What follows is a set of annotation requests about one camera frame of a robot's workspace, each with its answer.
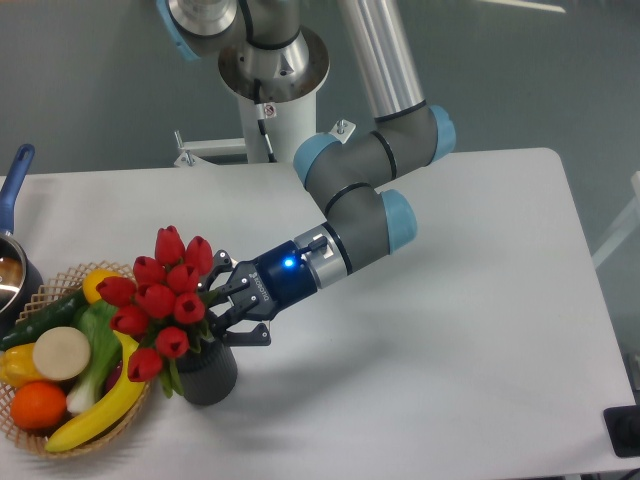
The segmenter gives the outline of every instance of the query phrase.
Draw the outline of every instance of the yellow lemon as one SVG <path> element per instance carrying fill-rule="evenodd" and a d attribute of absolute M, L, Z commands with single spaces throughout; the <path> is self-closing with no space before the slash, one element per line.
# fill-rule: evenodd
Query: yellow lemon
<path fill-rule="evenodd" d="M 82 281 L 82 293 L 84 293 L 84 298 L 87 299 L 87 302 L 90 304 L 96 303 L 102 297 L 96 290 L 98 284 L 107 277 L 121 277 L 117 272 L 112 272 L 111 270 L 107 270 L 105 268 L 98 268 L 90 272 Z"/>

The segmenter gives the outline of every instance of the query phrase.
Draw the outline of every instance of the green cucumber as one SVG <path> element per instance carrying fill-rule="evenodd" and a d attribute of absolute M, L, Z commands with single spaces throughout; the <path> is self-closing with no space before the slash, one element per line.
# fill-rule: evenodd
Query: green cucumber
<path fill-rule="evenodd" d="M 12 347 L 35 342 L 40 335 L 54 327 L 68 327 L 76 311 L 87 305 L 82 288 L 59 298 L 44 308 L 33 312 L 25 320 L 16 323 L 0 340 L 0 352 Z"/>

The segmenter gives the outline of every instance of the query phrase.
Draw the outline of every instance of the blue pot handle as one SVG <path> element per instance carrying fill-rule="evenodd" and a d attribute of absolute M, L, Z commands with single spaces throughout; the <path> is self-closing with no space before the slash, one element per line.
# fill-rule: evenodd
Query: blue pot handle
<path fill-rule="evenodd" d="M 2 190 L 0 190 L 0 232 L 2 233 L 13 233 L 13 212 L 16 198 L 18 198 L 18 192 L 35 153 L 36 149 L 33 145 L 28 143 L 21 145 L 11 164 L 4 185 L 2 185 Z"/>

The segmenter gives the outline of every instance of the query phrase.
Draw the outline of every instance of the red tulip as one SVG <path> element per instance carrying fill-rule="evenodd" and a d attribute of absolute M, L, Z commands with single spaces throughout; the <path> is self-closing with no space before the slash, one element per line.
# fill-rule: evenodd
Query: red tulip
<path fill-rule="evenodd" d="M 151 317 L 163 318 L 173 312 L 176 296 L 166 285 L 141 285 L 136 293 L 136 303 Z"/>
<path fill-rule="evenodd" d="M 141 335 L 147 331 L 149 316 L 137 305 L 127 305 L 120 308 L 113 317 L 109 326 L 125 335 Z"/>
<path fill-rule="evenodd" d="M 136 284 L 125 277 L 107 277 L 96 286 L 102 299 L 116 307 L 131 304 L 131 297 L 137 289 Z"/>
<path fill-rule="evenodd" d="M 167 358 L 178 358 L 189 350 L 189 337 L 178 327 L 167 327 L 156 338 L 158 353 Z"/>
<path fill-rule="evenodd" d="M 139 348 L 129 357 L 127 375 L 132 382 L 146 382 L 162 370 L 162 358 L 153 348 Z"/>
<path fill-rule="evenodd" d="M 193 237 L 184 255 L 184 262 L 195 265 L 199 275 L 206 275 L 213 267 L 211 245 L 204 238 Z"/>
<path fill-rule="evenodd" d="M 185 325 L 197 323 L 204 318 L 204 303 L 195 293 L 183 293 L 176 299 L 173 316 Z"/>
<path fill-rule="evenodd" d="M 158 230 L 156 260 L 162 265 L 175 265 L 184 255 L 184 243 L 173 225 Z"/>
<path fill-rule="evenodd" d="M 164 267 L 155 258 L 138 257 L 133 264 L 133 275 L 138 283 L 162 283 L 167 276 Z"/>
<path fill-rule="evenodd" d="M 200 277 L 196 267 L 183 263 L 176 265 L 167 275 L 167 283 L 175 293 L 194 292 L 198 288 Z"/>

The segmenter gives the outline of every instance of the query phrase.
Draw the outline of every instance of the black vase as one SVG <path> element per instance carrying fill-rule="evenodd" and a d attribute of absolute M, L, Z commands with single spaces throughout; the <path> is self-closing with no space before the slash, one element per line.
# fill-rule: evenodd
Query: black vase
<path fill-rule="evenodd" d="M 184 398 L 195 405 L 213 405 L 225 398 L 236 384 L 238 365 L 231 348 L 215 339 L 200 341 L 199 354 L 187 352 L 177 359 L 176 367 L 184 389 Z"/>

